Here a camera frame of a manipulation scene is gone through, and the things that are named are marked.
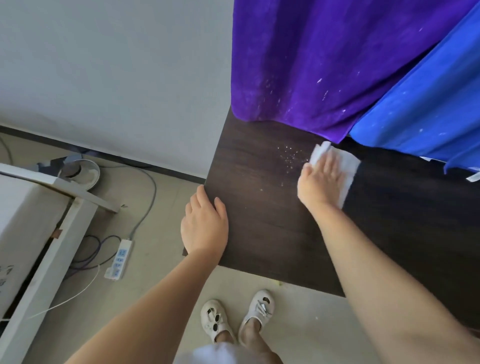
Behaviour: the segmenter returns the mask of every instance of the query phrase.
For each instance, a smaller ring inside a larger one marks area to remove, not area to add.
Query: slipper
[[[240,328],[239,328],[239,342],[243,346],[245,343],[242,341],[240,333],[243,330],[245,324],[251,318],[255,318],[260,321],[260,331],[262,332],[265,325],[270,321],[272,315],[275,311],[275,300],[273,299],[272,294],[267,290],[258,291],[252,298],[250,302],[250,307],[248,309],[248,313],[246,314],[245,318],[243,319]]]
[[[219,301],[209,300],[205,303],[200,310],[200,320],[204,331],[210,336],[214,344],[216,343],[215,338],[217,335],[223,331],[228,331],[234,343],[237,342],[233,330],[228,324],[225,308]]]

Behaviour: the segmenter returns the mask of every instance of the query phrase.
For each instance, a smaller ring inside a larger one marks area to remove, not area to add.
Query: white wall
[[[233,0],[0,8],[1,124],[205,177],[230,105]]]

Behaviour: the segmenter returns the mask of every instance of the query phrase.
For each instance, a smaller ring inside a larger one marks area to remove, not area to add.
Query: hand
[[[297,185],[300,201],[311,212],[315,206],[336,206],[345,175],[339,170],[340,156],[329,150],[315,166],[305,163]]]
[[[218,263],[227,245],[228,218],[223,202],[218,197],[214,202],[215,207],[208,200],[203,185],[198,186],[185,206],[180,233],[188,254],[206,251]]]

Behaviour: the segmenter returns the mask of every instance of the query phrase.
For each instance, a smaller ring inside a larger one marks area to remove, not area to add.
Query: power strip
[[[131,240],[122,239],[117,254],[113,259],[112,266],[105,271],[105,278],[119,280],[122,277],[127,259],[130,256],[130,250],[132,250],[132,244],[133,242]]]

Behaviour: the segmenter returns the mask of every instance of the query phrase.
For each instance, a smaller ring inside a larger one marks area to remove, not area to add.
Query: wood grain surface
[[[221,265],[343,295],[321,233],[297,198],[302,165],[323,140],[229,112],[205,184],[227,206]],[[480,182],[350,138],[337,147],[362,161],[345,213],[463,324],[480,329]]]

